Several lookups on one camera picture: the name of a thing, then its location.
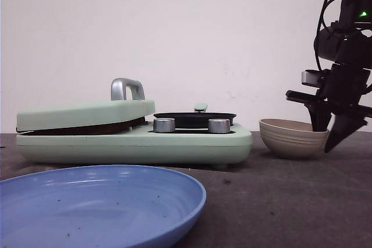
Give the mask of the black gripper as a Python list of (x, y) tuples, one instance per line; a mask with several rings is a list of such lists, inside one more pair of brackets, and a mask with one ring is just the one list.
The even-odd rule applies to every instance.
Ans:
[(326, 131), (331, 113), (336, 114), (324, 145), (326, 153), (367, 125), (364, 117), (371, 117), (371, 108), (359, 105), (360, 98), (367, 89), (370, 71), (336, 63), (329, 70), (325, 84), (317, 88), (314, 95), (293, 90), (286, 92), (287, 100), (307, 106), (313, 131)]

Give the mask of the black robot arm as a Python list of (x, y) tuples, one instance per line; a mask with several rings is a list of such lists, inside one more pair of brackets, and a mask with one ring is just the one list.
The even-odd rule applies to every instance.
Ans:
[[(322, 11), (335, 0), (324, 0)], [(320, 15), (314, 39), (317, 60), (332, 61), (330, 69), (318, 67), (302, 72), (302, 84), (317, 89), (314, 95), (289, 90), (286, 99), (308, 109), (312, 129), (323, 132), (331, 117), (334, 124), (324, 145), (330, 152), (345, 138), (367, 125), (371, 108), (360, 105), (360, 98), (371, 92), (371, 0), (341, 0), (338, 20), (329, 26)]]

